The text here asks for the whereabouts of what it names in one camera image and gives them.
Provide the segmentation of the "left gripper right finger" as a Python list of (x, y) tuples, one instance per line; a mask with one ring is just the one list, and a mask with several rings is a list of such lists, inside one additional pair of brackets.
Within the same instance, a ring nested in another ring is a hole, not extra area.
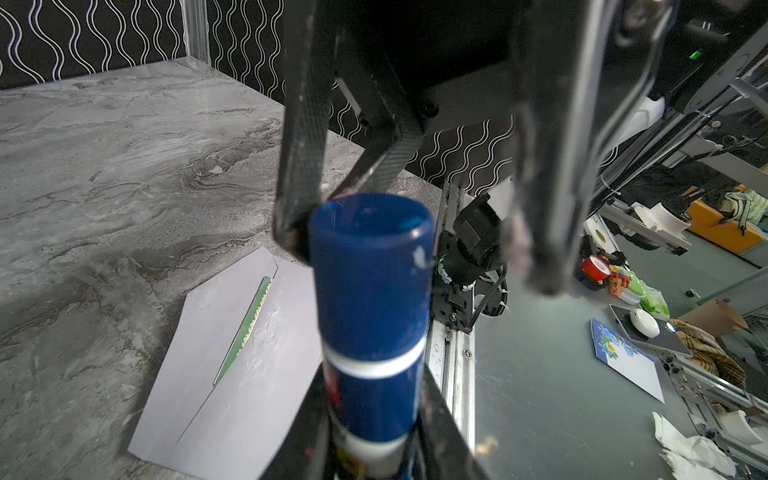
[(470, 452), (428, 367), (423, 372), (416, 432), (415, 479), (488, 479)]

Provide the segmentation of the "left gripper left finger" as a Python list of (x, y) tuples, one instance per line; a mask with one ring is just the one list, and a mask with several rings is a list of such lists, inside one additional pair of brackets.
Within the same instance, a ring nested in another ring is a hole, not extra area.
[(261, 479), (329, 479), (329, 454), (327, 395), (319, 366), (284, 441)]

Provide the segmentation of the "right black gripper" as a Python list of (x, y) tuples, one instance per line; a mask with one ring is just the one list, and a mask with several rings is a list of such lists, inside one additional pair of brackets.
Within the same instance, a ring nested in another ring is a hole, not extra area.
[(696, 19), (744, 42), (763, 1), (289, 1), (272, 232), (302, 263), (323, 204), (329, 133), (365, 149), (332, 198), (384, 192), (424, 136), (512, 111), (514, 194), (503, 253), (528, 289), (572, 275), (598, 165), (637, 116), (661, 56)]

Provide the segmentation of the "lavender envelope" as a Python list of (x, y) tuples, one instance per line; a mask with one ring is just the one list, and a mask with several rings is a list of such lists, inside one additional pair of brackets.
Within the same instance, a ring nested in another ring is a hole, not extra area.
[[(214, 386), (263, 277), (273, 282), (253, 332)], [(128, 450), (199, 479), (257, 479), (320, 358), (311, 269), (260, 248), (187, 294)]]

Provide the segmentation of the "blue white glue stick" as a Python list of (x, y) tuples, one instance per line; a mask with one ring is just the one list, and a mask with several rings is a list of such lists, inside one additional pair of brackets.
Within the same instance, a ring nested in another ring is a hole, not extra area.
[(324, 386), (342, 479), (409, 479), (429, 323), (434, 221), (353, 194), (309, 222)]

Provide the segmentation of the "white letter with green border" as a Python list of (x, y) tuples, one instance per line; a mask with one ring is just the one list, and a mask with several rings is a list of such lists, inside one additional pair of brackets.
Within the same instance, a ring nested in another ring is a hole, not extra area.
[(263, 277), (259, 287), (252, 298), (252, 301), (237, 329), (237, 332), (230, 344), (230, 347), (220, 365), (217, 375), (214, 379), (213, 385), (217, 386), (224, 378), (228, 370), (231, 368), (240, 352), (248, 343), (248, 340), (253, 332), (255, 324), (258, 320), (260, 312), (263, 308), (265, 299), (269, 293), (273, 280), (271, 277)]

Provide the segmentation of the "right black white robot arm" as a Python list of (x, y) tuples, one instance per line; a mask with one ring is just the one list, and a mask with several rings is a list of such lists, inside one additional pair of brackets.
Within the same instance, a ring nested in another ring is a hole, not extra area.
[(332, 91), (362, 117), (366, 150), (336, 188), (386, 190), (432, 133), (510, 114), (516, 191), (502, 252), (536, 292), (563, 288), (578, 225), (602, 198), (599, 161), (645, 98), (672, 118), (634, 140), (609, 176), (700, 125), (767, 49), (763, 1), (291, 1), (273, 235), (310, 261)]

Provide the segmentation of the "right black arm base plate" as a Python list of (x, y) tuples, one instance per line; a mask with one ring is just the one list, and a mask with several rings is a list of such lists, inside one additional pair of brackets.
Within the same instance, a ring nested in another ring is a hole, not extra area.
[(466, 334), (480, 316), (508, 309), (502, 221), (489, 200), (487, 193), (475, 197), (437, 240), (430, 318)]

